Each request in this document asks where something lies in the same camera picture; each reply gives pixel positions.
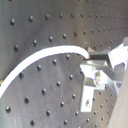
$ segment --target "gray panel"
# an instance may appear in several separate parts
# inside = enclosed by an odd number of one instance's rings
[[[91,46],[100,51],[118,45],[128,36],[127,12],[127,0],[1,0],[0,79],[4,79],[23,59],[42,48],[77,45],[83,48]],[[36,128],[93,128],[95,124],[98,128],[107,127],[116,96],[111,95],[109,87],[101,94],[95,91],[92,112],[81,113],[83,75],[80,74],[79,65],[83,57],[69,54],[68,60],[66,55],[39,60],[23,71],[23,78],[17,77],[11,83],[0,99],[2,128],[29,128],[32,127],[31,120],[35,121],[33,127]],[[54,59],[57,59],[56,65],[53,65]],[[38,65],[41,65],[41,71],[37,70]],[[24,102],[25,97],[29,97],[29,103]],[[10,113],[5,111],[8,105],[11,107]],[[47,111],[51,112],[50,116],[46,115]]]

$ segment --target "white component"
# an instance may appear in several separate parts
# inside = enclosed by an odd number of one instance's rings
[[[128,52],[124,47],[123,43],[117,46],[116,48],[114,48],[113,50],[111,50],[109,53],[109,58],[112,68],[114,69],[115,66],[121,63],[127,64],[127,60],[128,60],[127,54]]]
[[[81,100],[81,112],[91,112],[93,102],[94,88],[83,86],[83,94]]]
[[[0,87],[0,98],[2,97],[8,86],[11,84],[11,82],[19,75],[20,72],[22,72],[29,65],[42,58],[63,53],[78,53],[86,59],[89,58],[88,52],[85,49],[78,46],[55,46],[51,48],[42,49],[27,57],[20,64],[18,64],[14,68],[14,70],[10,72],[10,74],[5,78],[4,82]]]

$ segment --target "gray metal surface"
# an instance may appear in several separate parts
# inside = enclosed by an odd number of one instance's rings
[[[128,36],[127,12],[127,0],[1,0],[0,79],[42,48],[70,44],[91,46],[99,51],[119,44]],[[95,91],[92,112],[81,113],[83,76],[79,65],[83,58],[69,55],[69,59],[64,54],[39,60],[23,71],[23,78],[17,77],[11,83],[0,99],[1,128],[107,127],[116,96],[109,87],[102,93]],[[6,112],[7,106],[11,107],[10,112]],[[46,115],[47,111],[51,112],[50,116]]]

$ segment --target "white wire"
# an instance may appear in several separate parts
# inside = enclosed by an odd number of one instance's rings
[[[25,68],[27,68],[32,63],[56,54],[63,54],[63,53],[78,53],[82,55],[85,59],[89,58],[88,52],[78,46],[55,46],[51,48],[42,49],[26,59],[24,59],[20,64],[18,64],[11,72],[10,74],[5,78],[4,82],[2,83],[0,87],[0,98],[8,88],[8,86],[11,84],[11,82],[19,75],[20,72],[22,72]]]

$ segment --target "white cable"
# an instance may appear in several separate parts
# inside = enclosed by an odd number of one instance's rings
[[[18,64],[11,72],[10,74],[5,78],[4,82],[2,83],[0,87],[0,98],[8,88],[8,86],[11,84],[11,82],[19,75],[20,72],[22,72],[25,68],[27,68],[32,63],[56,54],[63,54],[63,53],[78,53],[82,55],[85,59],[89,58],[88,52],[78,46],[55,46],[51,48],[42,49],[26,59],[24,59],[20,64]]]

